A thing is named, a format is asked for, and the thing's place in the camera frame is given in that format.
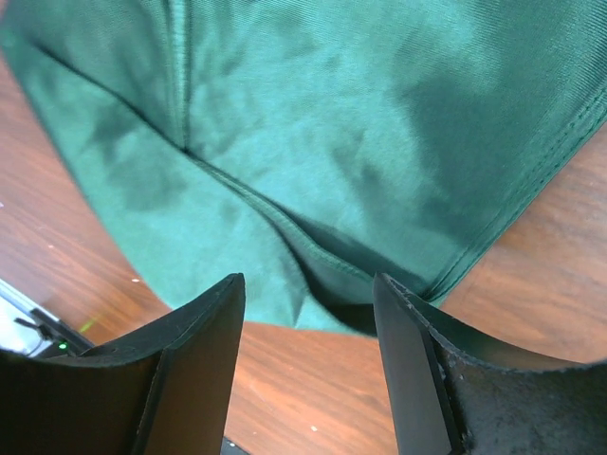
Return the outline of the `dark green cloth napkin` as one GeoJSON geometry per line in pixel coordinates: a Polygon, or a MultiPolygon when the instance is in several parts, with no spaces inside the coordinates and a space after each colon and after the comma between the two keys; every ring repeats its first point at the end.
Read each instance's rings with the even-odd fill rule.
{"type": "Polygon", "coordinates": [[[606,119],[602,1],[11,1],[15,78],[177,308],[372,334],[440,303],[606,119]]]}

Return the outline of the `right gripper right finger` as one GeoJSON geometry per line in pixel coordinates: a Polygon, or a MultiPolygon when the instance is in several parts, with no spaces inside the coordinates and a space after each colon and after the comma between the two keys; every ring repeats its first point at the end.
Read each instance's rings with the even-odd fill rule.
{"type": "Polygon", "coordinates": [[[506,343],[386,274],[373,293],[399,453],[605,453],[604,361],[506,343]]]}

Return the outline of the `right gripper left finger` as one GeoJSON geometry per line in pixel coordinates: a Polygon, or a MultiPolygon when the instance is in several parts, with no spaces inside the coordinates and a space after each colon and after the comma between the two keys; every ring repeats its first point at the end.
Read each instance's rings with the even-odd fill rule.
{"type": "Polygon", "coordinates": [[[245,280],[81,355],[1,348],[5,454],[237,454],[225,435],[245,280]]]}

